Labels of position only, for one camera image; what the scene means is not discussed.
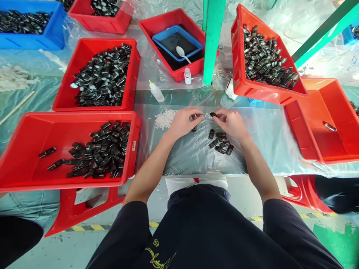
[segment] plastic squeeze bottle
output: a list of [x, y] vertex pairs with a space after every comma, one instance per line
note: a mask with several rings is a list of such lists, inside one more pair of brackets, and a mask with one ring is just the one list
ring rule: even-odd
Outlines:
[[150, 88], [151, 88], [151, 93], [156, 98], [157, 102], [162, 103], [165, 100], [165, 97], [163, 96], [160, 88], [158, 88], [156, 84], [152, 83], [151, 81], [150, 81]]
[[192, 83], [191, 70], [188, 67], [184, 69], [184, 82], [187, 85], [190, 85]]

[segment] person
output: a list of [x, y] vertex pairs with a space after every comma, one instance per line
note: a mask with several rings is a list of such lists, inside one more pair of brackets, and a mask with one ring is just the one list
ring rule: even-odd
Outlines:
[[31, 250], [54, 223], [60, 191], [0, 193], [0, 269]]
[[[195, 114], [197, 118], [190, 121]], [[168, 211], [151, 235], [148, 198], [174, 143], [204, 119], [202, 111], [185, 108], [176, 113], [134, 177], [122, 209], [87, 269], [343, 268], [295, 208], [282, 200], [239, 113], [219, 109], [216, 114], [214, 121], [241, 145], [249, 177], [263, 203], [263, 231], [229, 203], [224, 187], [196, 184], [171, 194]]]

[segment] white granule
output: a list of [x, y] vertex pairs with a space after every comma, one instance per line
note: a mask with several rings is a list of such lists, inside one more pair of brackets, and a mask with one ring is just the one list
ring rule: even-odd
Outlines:
[[38, 79], [29, 80], [29, 72], [19, 66], [2, 66], [0, 68], [0, 92], [24, 90], [30, 84], [36, 84]]
[[161, 128], [164, 130], [165, 128], [169, 128], [177, 111], [178, 110], [175, 109], [165, 108], [163, 113], [155, 115], [154, 117], [156, 118], [156, 129]]

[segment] blue plastic crate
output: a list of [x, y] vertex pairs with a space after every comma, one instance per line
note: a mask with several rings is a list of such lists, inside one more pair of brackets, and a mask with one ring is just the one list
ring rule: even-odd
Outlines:
[[[358, 26], [359, 25], [359, 18], [357, 18], [353, 23], [352, 23], [353, 27], [354, 26]], [[352, 30], [350, 29], [350, 27], [347, 27], [343, 30], [342, 32], [343, 34], [343, 42], [345, 45], [353, 45], [355, 42], [357, 42], [356, 39], [354, 39], [353, 34], [352, 34]]]
[[181, 26], [179, 25], [174, 25], [169, 27], [168, 29], [155, 34], [152, 37], [152, 40], [159, 45], [161, 48], [163, 48], [172, 58], [174, 58], [177, 62], [183, 62], [186, 61], [185, 57], [182, 58], [177, 58], [171, 51], [168, 50], [168, 48], [166, 48], [164, 45], [162, 45], [160, 43], [160, 41], [166, 39], [167, 37], [175, 34], [175, 33], [179, 33], [181, 34], [185, 39], [187, 39], [187, 41], [189, 41], [190, 43], [192, 43], [192, 45], [194, 45], [194, 47], [196, 47], [197, 49], [191, 53], [189, 53], [187, 56], [187, 58], [199, 53], [202, 49], [203, 49], [203, 45], [197, 40], [195, 39], [193, 36], [191, 36], [185, 29], [183, 29]]
[[62, 50], [64, 48], [62, 23], [66, 12], [60, 2], [1, 0], [0, 10], [7, 12], [9, 9], [20, 13], [40, 11], [53, 12], [53, 14], [42, 35], [0, 33], [0, 49]]

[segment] yellow print on pants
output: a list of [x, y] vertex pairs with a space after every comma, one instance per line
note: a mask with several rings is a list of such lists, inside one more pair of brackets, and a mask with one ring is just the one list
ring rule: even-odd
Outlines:
[[[159, 243], [159, 241], [157, 239], [155, 239], [153, 241], [153, 245], [155, 247], [158, 247], [160, 245], [160, 243]], [[160, 260], [156, 260], [159, 253], [155, 254], [151, 248], [145, 248], [145, 250], [147, 250], [151, 254], [152, 259], [150, 260], [150, 264], [152, 264], [153, 267], [156, 268], [156, 269], [167, 269], [169, 267], [169, 265], [171, 264], [171, 261], [173, 260], [173, 258], [177, 254], [177, 252], [175, 252], [175, 254], [173, 254], [173, 256], [171, 258], [169, 258], [165, 263], [161, 263]]]

